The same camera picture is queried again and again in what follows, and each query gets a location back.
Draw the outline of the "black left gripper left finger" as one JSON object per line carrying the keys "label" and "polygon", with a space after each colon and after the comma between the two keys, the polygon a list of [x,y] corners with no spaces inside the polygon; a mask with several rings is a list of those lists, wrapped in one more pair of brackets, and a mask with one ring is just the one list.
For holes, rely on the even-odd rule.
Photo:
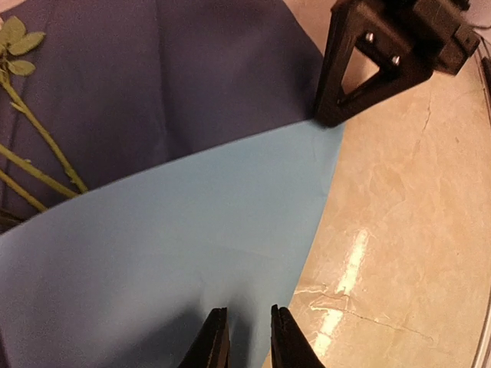
{"label": "black left gripper left finger", "polygon": [[178,367],[226,368],[229,366],[229,355],[227,308],[213,308]]}

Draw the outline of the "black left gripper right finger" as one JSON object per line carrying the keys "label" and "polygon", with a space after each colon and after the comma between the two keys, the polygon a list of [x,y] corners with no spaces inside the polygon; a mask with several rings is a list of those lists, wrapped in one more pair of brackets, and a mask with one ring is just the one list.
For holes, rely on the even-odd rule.
{"label": "black left gripper right finger", "polygon": [[325,368],[287,307],[271,309],[272,366],[277,368]]}

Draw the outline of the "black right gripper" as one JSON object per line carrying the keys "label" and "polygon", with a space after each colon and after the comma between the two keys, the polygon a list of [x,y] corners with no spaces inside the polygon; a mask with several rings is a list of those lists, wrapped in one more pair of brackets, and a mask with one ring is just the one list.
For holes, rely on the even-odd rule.
{"label": "black right gripper", "polygon": [[315,119],[336,127],[435,71],[456,75],[478,45],[455,1],[337,1]]}

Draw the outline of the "blue wrapping paper sheet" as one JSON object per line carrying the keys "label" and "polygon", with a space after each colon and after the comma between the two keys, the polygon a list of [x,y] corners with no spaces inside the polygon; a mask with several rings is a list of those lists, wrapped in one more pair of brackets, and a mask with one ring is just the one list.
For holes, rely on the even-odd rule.
{"label": "blue wrapping paper sheet", "polygon": [[226,307],[260,367],[325,207],[342,128],[311,116],[321,52],[282,1],[26,1],[46,34],[14,88],[89,191],[2,160],[24,223],[1,236],[12,367],[176,367]]}

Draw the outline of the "fake flower bunch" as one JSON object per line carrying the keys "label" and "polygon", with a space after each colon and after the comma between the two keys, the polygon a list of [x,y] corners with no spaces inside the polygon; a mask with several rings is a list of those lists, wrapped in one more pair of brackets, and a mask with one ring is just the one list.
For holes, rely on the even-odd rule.
{"label": "fake flower bunch", "polygon": [[24,174],[43,183],[43,185],[65,199],[73,199],[88,192],[88,186],[69,163],[60,146],[24,102],[21,94],[17,92],[12,83],[14,76],[26,78],[36,71],[35,64],[26,60],[25,57],[39,48],[44,43],[45,38],[46,33],[43,31],[29,32],[25,23],[15,15],[1,20],[1,90],[8,95],[10,106],[26,118],[37,130],[38,135],[48,145],[61,165],[64,174],[75,188],[71,189],[49,176],[46,172],[33,165],[31,160],[20,157],[4,144],[1,145],[1,158],[6,159],[8,163],[14,164]]}

